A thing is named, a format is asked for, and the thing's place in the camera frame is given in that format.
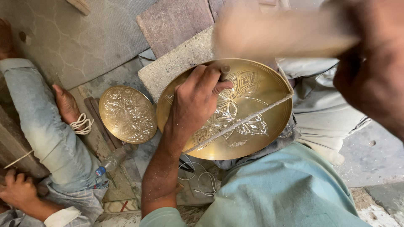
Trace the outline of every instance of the decorative engraving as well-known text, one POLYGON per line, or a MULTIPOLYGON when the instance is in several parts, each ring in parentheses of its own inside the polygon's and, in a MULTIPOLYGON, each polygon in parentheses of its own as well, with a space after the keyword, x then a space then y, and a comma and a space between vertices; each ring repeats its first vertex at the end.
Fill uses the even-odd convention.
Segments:
POLYGON ((105 114, 110 128, 121 137, 134 143, 149 140, 157 123, 151 103, 138 91, 129 87, 117 87, 105 94, 105 114))
MULTIPOLYGON (((250 99, 251 101, 267 105, 267 103, 261 100, 252 98, 259 88, 257 70, 240 71, 236 74, 230 74, 227 78, 233 83, 233 88, 224 90, 219 94, 216 111, 208 119, 208 125, 203 126, 192 136, 194 146, 241 120, 237 118, 239 108, 235 101, 236 99, 250 99)), ((174 95, 169 94, 165 98, 172 104, 174 95)), ((241 124, 235 130, 243 135, 268 136, 268 127, 262 115, 258 115, 250 121, 241 124)), ((226 141, 231 137, 233 132, 234 130, 225 133, 221 137, 226 141)))

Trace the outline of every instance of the engraved brass plate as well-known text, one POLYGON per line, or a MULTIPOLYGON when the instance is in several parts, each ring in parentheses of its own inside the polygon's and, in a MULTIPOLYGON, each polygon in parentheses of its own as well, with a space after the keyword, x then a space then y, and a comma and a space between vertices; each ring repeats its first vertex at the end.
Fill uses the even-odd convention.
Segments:
MULTIPOLYGON (((235 122, 257 112, 284 96, 290 90, 276 71, 258 62, 244 59, 221 59, 231 66, 227 79, 233 82, 233 89, 224 90, 217 99, 217 109, 206 124, 187 141, 184 151, 235 122)), ((189 68, 165 88, 157 104, 157 120, 163 132, 174 98, 174 87, 182 84, 196 66, 189 68)), ((189 155, 209 159, 228 160, 241 158, 268 146, 283 131, 292 111, 289 99, 240 125, 213 142, 194 150, 189 155)))
POLYGON ((152 103, 134 88, 124 85, 108 88, 101 95, 99 110, 106 128, 127 143, 144 143, 157 131, 152 103))

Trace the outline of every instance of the light blue shirt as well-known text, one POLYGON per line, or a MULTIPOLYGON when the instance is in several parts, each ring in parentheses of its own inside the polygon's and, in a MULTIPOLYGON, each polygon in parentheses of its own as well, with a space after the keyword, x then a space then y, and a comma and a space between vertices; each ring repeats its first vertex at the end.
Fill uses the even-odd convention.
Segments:
MULTIPOLYGON (((148 214, 141 227, 187 226, 175 208, 148 214)), ((291 145, 231 169, 196 226, 369 227, 332 165, 312 149, 291 145)))

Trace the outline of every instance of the bottle cap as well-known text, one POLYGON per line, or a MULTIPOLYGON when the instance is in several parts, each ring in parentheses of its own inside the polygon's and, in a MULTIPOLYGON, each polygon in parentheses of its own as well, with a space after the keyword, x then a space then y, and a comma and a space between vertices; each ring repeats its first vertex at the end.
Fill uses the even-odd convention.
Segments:
POLYGON ((98 176, 103 175, 106 172, 105 168, 100 166, 98 167, 98 169, 95 171, 95 174, 97 174, 98 176))

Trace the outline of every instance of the white cloth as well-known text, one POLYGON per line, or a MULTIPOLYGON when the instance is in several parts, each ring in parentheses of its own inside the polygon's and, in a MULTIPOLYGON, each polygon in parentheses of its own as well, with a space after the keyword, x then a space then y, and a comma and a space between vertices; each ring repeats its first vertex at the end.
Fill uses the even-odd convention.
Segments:
POLYGON ((332 84, 338 60, 289 58, 278 62, 289 79, 300 80, 293 96, 293 112, 302 134, 296 141, 332 165, 341 165, 345 159, 338 152, 343 140, 371 120, 349 105, 332 84))
POLYGON ((81 212, 77 208, 71 206, 53 213, 44 221, 44 224, 46 227, 63 227, 80 216, 80 214, 81 212))
POLYGON ((9 59, 4 59, 4 60, 0 61, 0 71, 1 71, 1 73, 3 73, 3 75, 6 73, 7 70, 15 69, 15 68, 36 69, 34 64, 28 59, 9 58, 9 59))

